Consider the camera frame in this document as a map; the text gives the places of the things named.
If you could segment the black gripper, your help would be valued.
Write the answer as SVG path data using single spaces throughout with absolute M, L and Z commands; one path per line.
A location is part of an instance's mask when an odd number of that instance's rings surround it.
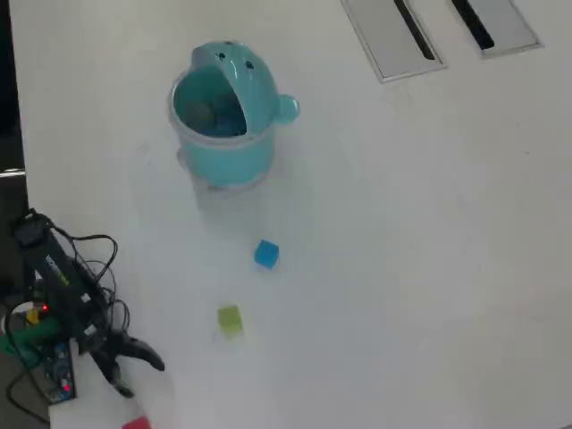
M 92 352 L 91 357 L 104 378 L 126 399 L 132 399 L 135 394 L 122 379 L 116 355 L 143 360 L 155 370 L 164 371 L 164 361 L 154 349 L 144 341 L 121 335 L 118 329 L 97 328 L 94 325 L 85 329 L 74 328 L 73 339 L 77 342 L 80 355 Z

